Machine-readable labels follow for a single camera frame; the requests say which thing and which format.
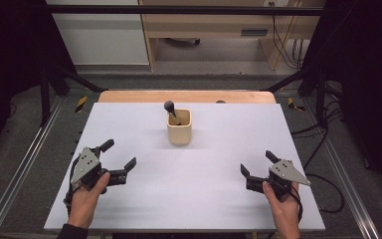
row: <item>sleeve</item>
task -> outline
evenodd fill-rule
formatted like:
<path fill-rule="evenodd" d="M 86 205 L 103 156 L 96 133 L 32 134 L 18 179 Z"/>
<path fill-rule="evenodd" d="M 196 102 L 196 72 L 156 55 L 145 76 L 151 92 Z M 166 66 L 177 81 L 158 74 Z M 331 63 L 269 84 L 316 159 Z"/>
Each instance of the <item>sleeve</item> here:
<path fill-rule="evenodd" d="M 87 239 L 88 235 L 88 229 L 64 224 L 57 239 Z"/>

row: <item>human hand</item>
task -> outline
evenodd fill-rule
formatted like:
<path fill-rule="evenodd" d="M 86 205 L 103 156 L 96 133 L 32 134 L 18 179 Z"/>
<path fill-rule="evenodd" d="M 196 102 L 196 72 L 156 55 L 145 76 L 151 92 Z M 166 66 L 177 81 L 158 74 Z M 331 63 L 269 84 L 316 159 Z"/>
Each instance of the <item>human hand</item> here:
<path fill-rule="evenodd" d="M 298 190 L 298 184 L 293 182 L 294 190 Z M 279 201 L 272 187 L 263 182 L 263 191 L 272 207 L 273 219 L 281 239 L 299 238 L 298 228 L 298 203 L 289 194 L 284 195 Z"/>
<path fill-rule="evenodd" d="M 107 172 L 100 177 L 92 190 L 87 191 L 81 187 L 74 193 L 68 224 L 85 229 L 90 227 L 95 215 L 98 197 L 106 188 L 109 177 Z"/>

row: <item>wrist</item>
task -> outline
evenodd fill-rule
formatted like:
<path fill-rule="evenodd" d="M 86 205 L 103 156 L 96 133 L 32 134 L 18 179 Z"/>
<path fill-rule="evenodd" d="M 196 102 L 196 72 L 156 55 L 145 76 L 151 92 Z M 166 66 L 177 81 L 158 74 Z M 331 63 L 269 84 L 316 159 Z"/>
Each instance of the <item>wrist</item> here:
<path fill-rule="evenodd" d="M 291 231 L 287 233 L 278 232 L 277 238 L 278 239 L 300 239 L 300 233 L 299 233 L 299 230 Z"/>
<path fill-rule="evenodd" d="M 64 224 L 57 239 L 87 238 L 89 230 L 76 227 L 70 224 Z"/>
<path fill-rule="evenodd" d="M 86 225 L 86 223 L 82 223 L 81 221 L 78 221 L 78 220 L 75 220 L 75 219 L 72 219 L 72 218 L 68 219 L 67 224 L 75 226 L 75 227 L 80 227 L 80 228 L 83 228 L 83 229 L 89 229 L 89 226 Z"/>

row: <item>black curtain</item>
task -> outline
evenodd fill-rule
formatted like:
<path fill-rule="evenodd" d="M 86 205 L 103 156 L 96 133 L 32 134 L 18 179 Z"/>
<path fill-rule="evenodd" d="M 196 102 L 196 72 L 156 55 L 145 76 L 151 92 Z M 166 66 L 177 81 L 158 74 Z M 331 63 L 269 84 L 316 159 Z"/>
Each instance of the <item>black curtain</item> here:
<path fill-rule="evenodd" d="M 319 22 L 310 45 L 313 52 L 320 46 L 316 40 L 325 39 L 338 21 Z M 365 163 L 382 173 L 382 0 L 357 2 L 319 66 L 327 80 L 342 84 L 342 107 Z M 305 79 L 302 85 L 313 86 L 315 80 Z"/>
<path fill-rule="evenodd" d="M 0 0 L 0 131 L 10 114 L 11 98 L 39 85 L 45 65 L 58 64 L 76 73 L 52 15 L 29 11 L 31 3 L 46 1 Z M 50 83 L 66 92 L 63 77 L 52 76 Z"/>

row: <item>wall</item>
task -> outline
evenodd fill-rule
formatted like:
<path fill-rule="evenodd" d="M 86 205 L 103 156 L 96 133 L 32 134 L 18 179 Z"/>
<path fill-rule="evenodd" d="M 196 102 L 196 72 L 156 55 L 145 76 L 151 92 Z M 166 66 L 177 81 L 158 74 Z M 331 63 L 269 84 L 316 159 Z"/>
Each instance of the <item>wall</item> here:
<path fill-rule="evenodd" d="M 47 0 L 48 4 L 137 5 L 136 0 Z M 139 15 L 54 14 L 75 65 L 148 65 Z"/>

